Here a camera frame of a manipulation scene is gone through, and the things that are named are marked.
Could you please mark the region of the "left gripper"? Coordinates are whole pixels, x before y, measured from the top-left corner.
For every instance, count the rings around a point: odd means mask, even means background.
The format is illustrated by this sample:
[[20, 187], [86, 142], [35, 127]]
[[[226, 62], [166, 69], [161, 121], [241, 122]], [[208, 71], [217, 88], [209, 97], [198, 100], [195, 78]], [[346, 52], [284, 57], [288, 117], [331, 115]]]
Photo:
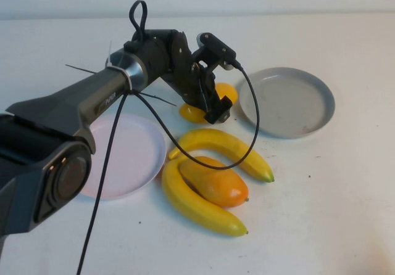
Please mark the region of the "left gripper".
[[223, 62], [223, 46], [211, 33], [197, 37], [199, 49], [191, 52], [186, 35], [172, 31], [167, 44], [169, 69], [162, 79], [181, 96], [185, 103], [202, 110], [210, 124], [224, 123], [233, 106], [228, 96], [219, 98], [215, 89], [214, 69]]

